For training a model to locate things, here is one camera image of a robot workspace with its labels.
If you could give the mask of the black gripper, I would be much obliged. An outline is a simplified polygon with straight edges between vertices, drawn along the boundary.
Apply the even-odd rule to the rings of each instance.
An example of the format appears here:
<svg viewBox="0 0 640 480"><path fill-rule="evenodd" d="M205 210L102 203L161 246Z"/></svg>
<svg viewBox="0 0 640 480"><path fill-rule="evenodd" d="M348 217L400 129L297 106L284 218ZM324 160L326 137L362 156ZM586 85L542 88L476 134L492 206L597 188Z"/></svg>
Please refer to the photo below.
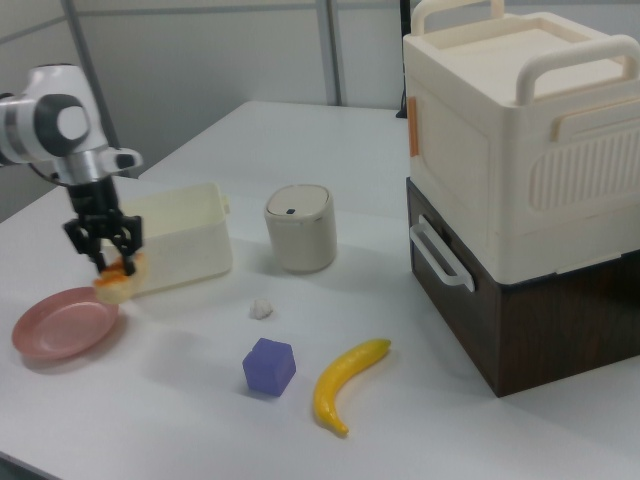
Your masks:
<svg viewBox="0 0 640 480"><path fill-rule="evenodd" d="M141 216L121 214L115 184L112 178L103 178L86 184L67 187L71 205L77 219L63 225L63 229L77 253L86 255L101 274L106 263L101 251L101 239L94 237L81 225L91 221L107 221L108 239L120 253L127 276L136 273L135 257L143 246L143 219Z"/></svg>

